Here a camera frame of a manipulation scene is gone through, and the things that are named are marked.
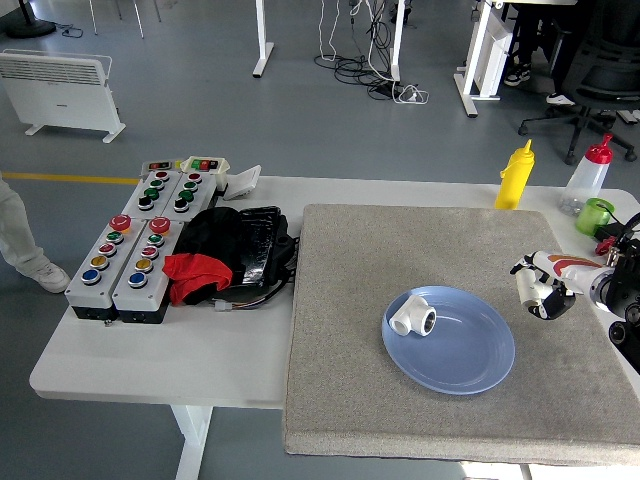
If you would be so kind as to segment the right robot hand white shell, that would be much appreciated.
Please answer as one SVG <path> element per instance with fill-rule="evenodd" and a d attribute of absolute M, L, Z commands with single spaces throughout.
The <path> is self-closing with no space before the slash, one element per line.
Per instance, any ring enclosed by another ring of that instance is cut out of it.
<path fill-rule="evenodd" d="M 536 251 L 510 270 L 521 304 L 543 320 L 555 320 L 575 303 L 577 295 L 594 300 L 612 269 L 592 260 L 563 253 Z"/>

